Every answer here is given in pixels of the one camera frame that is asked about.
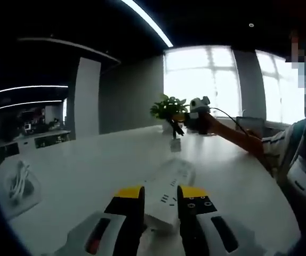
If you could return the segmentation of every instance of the desk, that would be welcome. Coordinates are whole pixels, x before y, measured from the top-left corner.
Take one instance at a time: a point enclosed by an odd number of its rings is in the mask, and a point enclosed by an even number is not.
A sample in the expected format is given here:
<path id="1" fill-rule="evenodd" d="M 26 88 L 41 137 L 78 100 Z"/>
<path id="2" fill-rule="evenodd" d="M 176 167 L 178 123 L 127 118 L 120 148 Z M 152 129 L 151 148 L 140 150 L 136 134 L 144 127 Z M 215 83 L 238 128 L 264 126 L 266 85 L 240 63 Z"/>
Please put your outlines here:
<path id="1" fill-rule="evenodd" d="M 42 201 L 12 219 L 11 227 L 32 253 L 54 252 L 65 244 L 69 230 L 103 211 L 119 188 L 143 184 L 177 155 L 195 165 L 195 186 L 208 191 L 218 210 L 255 231 L 263 247 L 285 252 L 299 239 L 291 207 L 257 159 L 218 136 L 197 134 L 185 134 L 182 152 L 172 153 L 171 138 L 152 126 L 28 153 L 24 159 L 41 184 Z M 7 158 L 0 172 L 21 158 Z"/>

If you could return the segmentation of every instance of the white cable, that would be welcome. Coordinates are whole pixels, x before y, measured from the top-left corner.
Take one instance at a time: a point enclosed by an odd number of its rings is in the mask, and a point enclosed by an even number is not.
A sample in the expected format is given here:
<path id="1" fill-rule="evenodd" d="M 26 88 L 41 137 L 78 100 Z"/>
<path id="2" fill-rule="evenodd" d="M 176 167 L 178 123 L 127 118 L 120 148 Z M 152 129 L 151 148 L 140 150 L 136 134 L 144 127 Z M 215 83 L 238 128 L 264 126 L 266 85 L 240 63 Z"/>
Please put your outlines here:
<path id="1" fill-rule="evenodd" d="M 19 202 L 23 197 L 25 181 L 29 173 L 28 168 L 28 164 L 23 161 L 19 162 L 15 182 L 11 184 L 9 192 L 10 200 L 13 202 Z"/>

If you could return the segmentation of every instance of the cable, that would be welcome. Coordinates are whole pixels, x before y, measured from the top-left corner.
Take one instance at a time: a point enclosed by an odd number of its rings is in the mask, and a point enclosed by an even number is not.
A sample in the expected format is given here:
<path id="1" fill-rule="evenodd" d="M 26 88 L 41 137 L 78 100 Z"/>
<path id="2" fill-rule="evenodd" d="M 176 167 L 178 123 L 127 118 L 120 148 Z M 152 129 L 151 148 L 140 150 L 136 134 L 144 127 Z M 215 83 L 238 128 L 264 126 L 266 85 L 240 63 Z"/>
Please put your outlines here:
<path id="1" fill-rule="evenodd" d="M 17 174 L 10 186 L 9 198 L 11 201 L 18 202 L 23 197 L 25 181 L 28 176 L 28 167 L 23 161 L 18 164 Z"/>
<path id="2" fill-rule="evenodd" d="M 226 114 L 231 120 L 233 120 L 237 125 L 238 127 L 249 137 L 249 134 L 242 128 L 242 126 L 239 125 L 239 123 L 237 123 L 236 120 L 234 120 L 231 116 L 229 116 L 227 113 L 225 113 L 223 110 L 219 109 L 219 108 L 210 108 L 210 109 L 216 109 L 216 110 L 219 110 L 220 112 L 223 112 L 224 114 Z"/>

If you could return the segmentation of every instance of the white power strip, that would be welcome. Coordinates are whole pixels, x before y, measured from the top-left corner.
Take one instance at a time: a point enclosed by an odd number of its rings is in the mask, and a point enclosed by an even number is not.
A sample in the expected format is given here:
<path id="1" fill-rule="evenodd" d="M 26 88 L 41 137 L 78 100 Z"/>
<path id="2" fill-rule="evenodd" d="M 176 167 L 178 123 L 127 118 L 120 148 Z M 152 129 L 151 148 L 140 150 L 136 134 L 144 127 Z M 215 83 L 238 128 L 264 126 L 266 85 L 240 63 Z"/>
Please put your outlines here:
<path id="1" fill-rule="evenodd" d="M 164 163 L 145 184 L 145 223 L 155 230 L 173 233 L 179 227 L 177 187 L 192 185 L 194 166 L 181 159 Z"/>

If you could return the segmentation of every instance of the white pillar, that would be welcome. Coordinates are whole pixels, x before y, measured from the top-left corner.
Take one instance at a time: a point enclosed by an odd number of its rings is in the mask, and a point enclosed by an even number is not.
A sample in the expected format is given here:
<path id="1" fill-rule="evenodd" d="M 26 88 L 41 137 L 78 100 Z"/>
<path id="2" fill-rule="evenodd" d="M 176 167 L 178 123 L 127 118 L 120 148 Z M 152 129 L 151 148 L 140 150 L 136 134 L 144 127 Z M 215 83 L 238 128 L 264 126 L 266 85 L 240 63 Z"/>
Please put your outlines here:
<path id="1" fill-rule="evenodd" d="M 101 63 L 80 58 L 75 85 L 76 139 L 99 134 L 99 80 Z"/>

